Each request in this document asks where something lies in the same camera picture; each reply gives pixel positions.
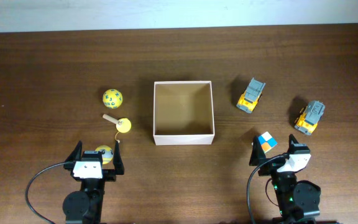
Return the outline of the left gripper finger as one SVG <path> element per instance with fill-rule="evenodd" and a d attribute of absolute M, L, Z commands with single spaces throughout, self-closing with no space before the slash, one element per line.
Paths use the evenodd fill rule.
<path fill-rule="evenodd" d="M 77 145 L 75 146 L 74 150 L 70 153 L 70 155 L 66 158 L 66 162 L 76 162 L 81 159 L 81 152 L 82 152 L 82 142 L 78 141 Z"/>
<path fill-rule="evenodd" d="M 120 147 L 119 147 L 119 141 L 116 140 L 115 141 L 115 146 L 114 146 L 114 155 L 113 155 L 113 165 L 114 165 L 114 170 L 116 172 L 116 174 L 124 174 L 124 164 L 121 158 L 121 153 L 120 153 Z"/>

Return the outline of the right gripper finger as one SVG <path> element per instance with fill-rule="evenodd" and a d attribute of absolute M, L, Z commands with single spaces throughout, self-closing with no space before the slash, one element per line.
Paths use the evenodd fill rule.
<path fill-rule="evenodd" d="M 292 154 L 306 154 L 306 144 L 303 143 L 299 143 L 296 138 L 294 137 L 293 134 L 289 135 L 289 140 L 288 140 L 288 151 L 287 153 L 289 155 Z"/>
<path fill-rule="evenodd" d="M 252 142 L 252 153 L 250 156 L 249 165 L 250 166 L 259 166 L 261 163 L 265 162 L 265 153 L 262 149 L 259 137 L 255 136 Z"/>

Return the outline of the yellow grey toy loader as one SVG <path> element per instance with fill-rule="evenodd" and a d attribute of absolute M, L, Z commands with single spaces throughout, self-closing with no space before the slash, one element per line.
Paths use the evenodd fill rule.
<path fill-rule="evenodd" d="M 299 117 L 295 120 L 294 128 L 305 135 L 310 136 L 318 126 L 318 122 L 324 114 L 325 105 L 313 100 L 301 109 Z"/>

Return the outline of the yellow grey toy truck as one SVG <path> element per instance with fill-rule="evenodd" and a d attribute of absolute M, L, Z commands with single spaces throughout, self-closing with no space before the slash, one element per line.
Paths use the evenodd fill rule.
<path fill-rule="evenodd" d="M 262 96 L 264 87 L 264 82 L 260 82 L 255 78 L 252 78 L 247 88 L 239 98 L 236 107 L 246 113 L 252 113 Z"/>

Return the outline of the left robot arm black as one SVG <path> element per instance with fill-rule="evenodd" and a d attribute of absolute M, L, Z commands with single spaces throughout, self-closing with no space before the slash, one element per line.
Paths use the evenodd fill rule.
<path fill-rule="evenodd" d="M 82 142 L 65 160 L 63 168 L 70 171 L 81 188 L 66 196 L 62 210 L 66 223 L 100 223 L 106 182 L 115 182 L 124 175 L 120 141 L 115 141 L 113 152 L 82 151 Z"/>

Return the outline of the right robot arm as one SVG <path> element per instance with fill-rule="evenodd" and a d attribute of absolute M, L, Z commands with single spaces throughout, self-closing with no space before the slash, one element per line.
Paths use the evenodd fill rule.
<path fill-rule="evenodd" d="M 307 180 L 298 181 L 296 173 L 303 170 L 311 158 L 306 144 L 299 143 L 294 135 L 289 135 L 288 150 L 283 154 L 267 158 L 259 138 L 253 138 L 249 165 L 251 172 L 246 187 L 247 208 L 252 223 L 255 219 L 250 204 L 250 186 L 255 174 L 270 176 L 277 198 L 280 216 L 273 223 L 315 223 L 320 214 L 321 188 Z"/>

